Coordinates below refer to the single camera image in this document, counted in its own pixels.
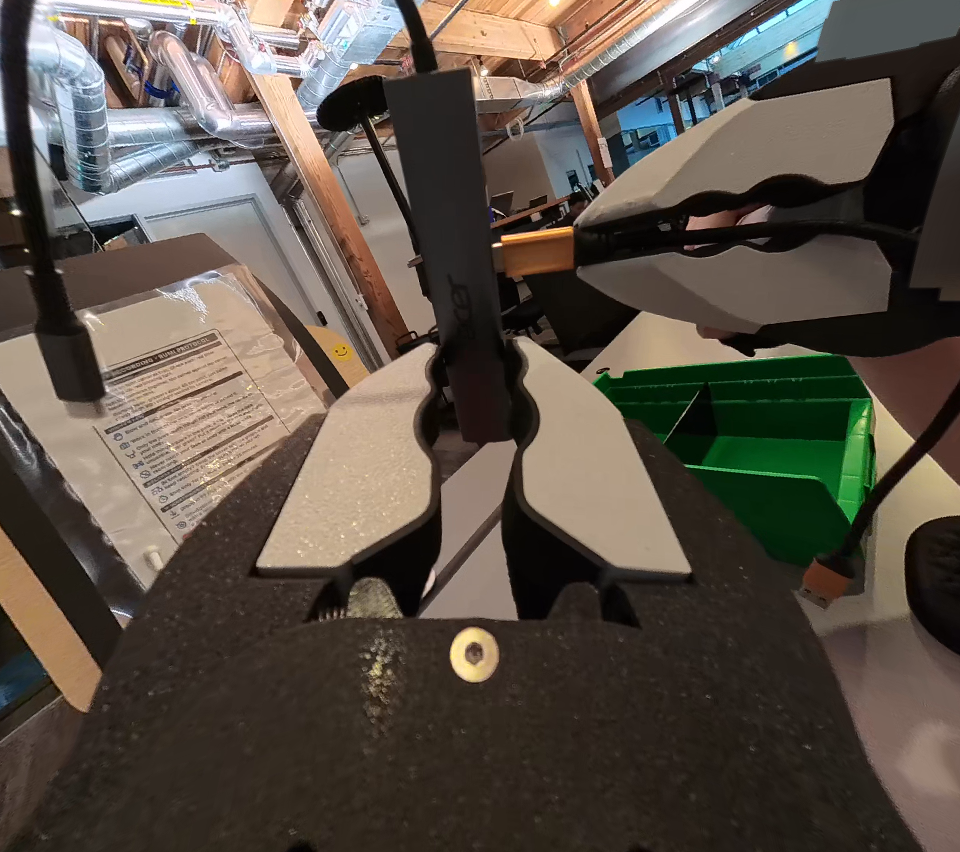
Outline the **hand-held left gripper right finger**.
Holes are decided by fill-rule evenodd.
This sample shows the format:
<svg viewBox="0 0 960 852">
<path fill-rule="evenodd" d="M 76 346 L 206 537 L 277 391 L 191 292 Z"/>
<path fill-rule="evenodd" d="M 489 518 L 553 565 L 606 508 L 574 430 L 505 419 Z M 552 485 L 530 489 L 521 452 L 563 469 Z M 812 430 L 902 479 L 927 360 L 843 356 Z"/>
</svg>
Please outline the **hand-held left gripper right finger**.
<svg viewBox="0 0 960 852">
<path fill-rule="evenodd" d="M 545 619 L 571 585 L 688 584 L 692 568 L 626 421 L 527 337 L 510 342 L 515 453 L 500 533 L 521 619 Z"/>
</svg>

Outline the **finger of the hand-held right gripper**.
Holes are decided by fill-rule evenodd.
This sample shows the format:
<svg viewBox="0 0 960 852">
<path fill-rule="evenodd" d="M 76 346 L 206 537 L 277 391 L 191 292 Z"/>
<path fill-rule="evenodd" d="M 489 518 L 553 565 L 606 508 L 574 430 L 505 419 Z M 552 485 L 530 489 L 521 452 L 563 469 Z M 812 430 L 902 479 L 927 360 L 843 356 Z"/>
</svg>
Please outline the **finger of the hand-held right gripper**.
<svg viewBox="0 0 960 852">
<path fill-rule="evenodd" d="M 738 245 L 578 267 L 606 296 L 651 315 L 735 333 L 765 326 L 884 313 L 892 268 L 876 243 L 819 235 L 786 251 Z"/>
<path fill-rule="evenodd" d="M 812 219 L 689 229 L 752 204 L 799 208 L 864 182 L 897 118 L 892 78 L 747 99 L 625 173 L 578 218 L 578 246 L 734 246 L 820 235 L 896 245 L 896 228 Z"/>
</svg>

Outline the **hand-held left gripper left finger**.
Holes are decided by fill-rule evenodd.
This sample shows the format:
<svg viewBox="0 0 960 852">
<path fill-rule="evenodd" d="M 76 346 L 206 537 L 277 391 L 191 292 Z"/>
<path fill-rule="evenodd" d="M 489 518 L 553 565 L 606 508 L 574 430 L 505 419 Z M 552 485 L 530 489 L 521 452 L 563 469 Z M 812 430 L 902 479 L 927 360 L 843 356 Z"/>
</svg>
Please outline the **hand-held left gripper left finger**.
<svg viewBox="0 0 960 852">
<path fill-rule="evenodd" d="M 422 344 L 337 400 L 256 559 L 259 576 L 378 579 L 419 612 L 442 544 L 439 349 Z"/>
</svg>

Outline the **black usb-c cable gold plugs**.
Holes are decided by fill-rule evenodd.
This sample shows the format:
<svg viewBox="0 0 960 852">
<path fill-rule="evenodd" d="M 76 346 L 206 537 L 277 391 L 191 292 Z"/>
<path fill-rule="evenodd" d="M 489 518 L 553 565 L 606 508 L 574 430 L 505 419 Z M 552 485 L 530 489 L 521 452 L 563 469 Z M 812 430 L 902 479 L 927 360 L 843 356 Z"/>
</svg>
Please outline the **black usb-c cable gold plugs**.
<svg viewBox="0 0 960 852">
<path fill-rule="evenodd" d="M 577 258 L 571 228 L 544 233 L 506 236 L 494 246 L 498 269 L 509 275 L 546 273 L 573 269 Z M 847 591 L 852 576 L 852 557 L 860 546 L 881 504 L 908 473 L 949 432 L 959 414 L 959 386 L 945 399 L 913 444 L 894 462 L 870 491 L 854 516 L 842 544 L 825 557 L 814 559 L 802 577 L 800 593 L 810 602 L 830 606 Z"/>
</svg>

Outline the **grey usb hub with cable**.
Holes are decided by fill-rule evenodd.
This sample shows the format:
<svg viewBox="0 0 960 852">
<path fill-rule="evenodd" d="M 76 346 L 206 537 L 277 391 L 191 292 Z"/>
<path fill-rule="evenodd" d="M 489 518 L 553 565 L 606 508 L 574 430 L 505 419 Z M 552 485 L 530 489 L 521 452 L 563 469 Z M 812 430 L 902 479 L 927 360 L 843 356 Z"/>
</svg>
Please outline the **grey usb hub with cable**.
<svg viewBox="0 0 960 852">
<path fill-rule="evenodd" d="M 438 71 L 415 0 L 393 0 L 411 39 L 414 75 L 385 84 L 440 358 L 466 441 L 511 437 L 511 393 L 491 251 L 471 74 Z M 31 133 L 27 76 L 36 0 L 3 0 L 2 90 L 15 196 L 29 235 L 36 332 L 54 392 L 104 397 L 90 334 L 70 304 L 51 250 Z"/>
</svg>

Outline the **person's right hand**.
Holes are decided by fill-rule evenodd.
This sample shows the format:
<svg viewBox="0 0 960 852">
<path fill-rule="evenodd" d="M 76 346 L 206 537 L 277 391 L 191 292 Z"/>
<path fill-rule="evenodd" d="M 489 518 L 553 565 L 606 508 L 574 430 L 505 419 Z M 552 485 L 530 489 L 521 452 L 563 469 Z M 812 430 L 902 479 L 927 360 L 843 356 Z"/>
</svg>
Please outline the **person's right hand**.
<svg viewBox="0 0 960 852">
<path fill-rule="evenodd" d="M 890 356 L 849 356 L 871 395 L 910 438 L 918 438 L 959 379 L 959 339 L 947 338 Z"/>
</svg>

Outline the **wooden board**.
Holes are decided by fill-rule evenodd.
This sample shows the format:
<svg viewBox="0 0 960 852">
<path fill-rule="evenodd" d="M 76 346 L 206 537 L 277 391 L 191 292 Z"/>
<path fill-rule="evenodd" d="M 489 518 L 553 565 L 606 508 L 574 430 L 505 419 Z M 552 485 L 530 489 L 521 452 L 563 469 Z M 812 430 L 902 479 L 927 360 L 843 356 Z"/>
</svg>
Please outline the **wooden board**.
<svg viewBox="0 0 960 852">
<path fill-rule="evenodd" d="M 342 379 L 345 387 L 348 390 L 357 386 L 362 380 L 366 379 L 370 375 L 369 370 L 364 365 L 357 350 L 342 334 L 331 329 L 330 327 L 321 326 L 307 325 L 305 326 L 305 330 L 317 343 L 318 348 L 326 357 L 327 365 L 330 366 L 337 373 L 337 375 L 339 375 L 340 379 Z M 345 342 L 348 344 L 355 354 L 354 360 L 351 362 L 339 362 L 334 360 L 329 353 L 329 347 L 334 342 Z"/>
</svg>

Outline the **green plastic bin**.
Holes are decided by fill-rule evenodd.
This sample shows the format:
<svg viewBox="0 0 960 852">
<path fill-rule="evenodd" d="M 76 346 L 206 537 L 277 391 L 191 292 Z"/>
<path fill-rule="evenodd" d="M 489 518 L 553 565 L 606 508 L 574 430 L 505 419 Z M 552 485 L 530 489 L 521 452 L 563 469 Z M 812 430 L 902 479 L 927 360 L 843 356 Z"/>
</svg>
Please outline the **green plastic bin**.
<svg viewBox="0 0 960 852">
<path fill-rule="evenodd" d="M 780 562 L 837 549 L 877 481 L 873 401 L 843 356 L 603 370 L 594 385 Z"/>
</svg>

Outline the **laminated instruction sheet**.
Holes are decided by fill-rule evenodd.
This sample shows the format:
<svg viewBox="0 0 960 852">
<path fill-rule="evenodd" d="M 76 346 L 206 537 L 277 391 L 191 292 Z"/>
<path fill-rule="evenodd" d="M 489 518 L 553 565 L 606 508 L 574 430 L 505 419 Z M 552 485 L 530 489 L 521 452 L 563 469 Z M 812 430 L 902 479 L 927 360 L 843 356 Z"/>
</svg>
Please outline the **laminated instruction sheet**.
<svg viewBox="0 0 960 852">
<path fill-rule="evenodd" d="M 159 571 L 306 420 L 326 416 L 330 390 L 243 265 L 81 317 L 101 366 L 102 441 L 171 541 L 143 550 Z"/>
<path fill-rule="evenodd" d="M 85 322 L 82 318 L 85 311 L 110 308 L 114 303 L 133 296 L 81 309 L 78 316 Z M 100 412 L 92 417 L 71 413 L 55 395 L 40 346 L 31 332 L 2 343 L 1 385 L 3 396 L 50 456 L 56 470 L 90 513 L 105 540 L 140 585 L 149 588 L 177 550 L 160 570 L 154 570 L 143 559 L 146 546 L 162 542 L 170 545 L 171 541 L 101 437 L 97 423 L 105 418 L 104 400 Z"/>
</svg>

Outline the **wooden side panel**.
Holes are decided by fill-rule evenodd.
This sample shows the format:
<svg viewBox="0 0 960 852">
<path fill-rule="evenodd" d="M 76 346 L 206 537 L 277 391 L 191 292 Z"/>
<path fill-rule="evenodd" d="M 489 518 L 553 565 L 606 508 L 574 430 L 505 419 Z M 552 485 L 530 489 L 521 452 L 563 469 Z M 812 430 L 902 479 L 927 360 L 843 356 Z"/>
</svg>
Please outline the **wooden side panel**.
<svg viewBox="0 0 960 852">
<path fill-rule="evenodd" d="M 1 606 L 66 702 L 89 713 L 102 667 L 4 529 Z"/>
</svg>

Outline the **black disc on stand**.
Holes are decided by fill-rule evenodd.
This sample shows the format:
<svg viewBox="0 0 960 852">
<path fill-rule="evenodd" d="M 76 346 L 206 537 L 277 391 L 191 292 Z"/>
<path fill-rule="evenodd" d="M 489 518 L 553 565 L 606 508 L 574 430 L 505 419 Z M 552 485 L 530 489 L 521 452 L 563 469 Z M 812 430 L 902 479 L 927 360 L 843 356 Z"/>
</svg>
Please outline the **black disc on stand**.
<svg viewBox="0 0 960 852">
<path fill-rule="evenodd" d="M 420 256 L 421 250 L 412 220 L 411 207 L 379 142 L 374 126 L 374 119 L 386 116 L 389 111 L 385 81 L 381 75 L 367 75 L 343 84 L 318 105 L 317 121 L 327 131 L 345 133 L 359 128 L 364 133 L 407 226 L 414 256 L 417 257 Z"/>
</svg>

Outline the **silver insulated pipe bundle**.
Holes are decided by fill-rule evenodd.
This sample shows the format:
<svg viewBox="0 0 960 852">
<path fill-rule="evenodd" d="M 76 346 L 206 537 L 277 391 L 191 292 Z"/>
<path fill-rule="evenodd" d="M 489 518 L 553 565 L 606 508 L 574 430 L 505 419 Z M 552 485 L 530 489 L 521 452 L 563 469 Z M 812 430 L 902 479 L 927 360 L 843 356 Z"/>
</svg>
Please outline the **silver insulated pipe bundle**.
<svg viewBox="0 0 960 852">
<path fill-rule="evenodd" d="M 114 110 L 107 79 L 77 39 L 55 27 L 65 15 L 105 18 L 130 27 L 147 51 L 141 90 L 150 67 L 172 81 L 174 107 Z M 177 30 L 209 29 L 256 77 L 299 79 L 298 100 L 315 115 L 347 74 L 332 46 L 311 41 L 296 55 L 292 33 L 252 25 L 236 5 L 221 0 L 36 0 L 29 31 L 29 66 L 49 88 L 58 122 L 55 143 L 66 174 L 93 195 L 121 191 L 201 149 L 203 143 L 253 148 L 273 135 L 262 111 L 234 104 L 212 64 L 190 50 Z"/>
</svg>

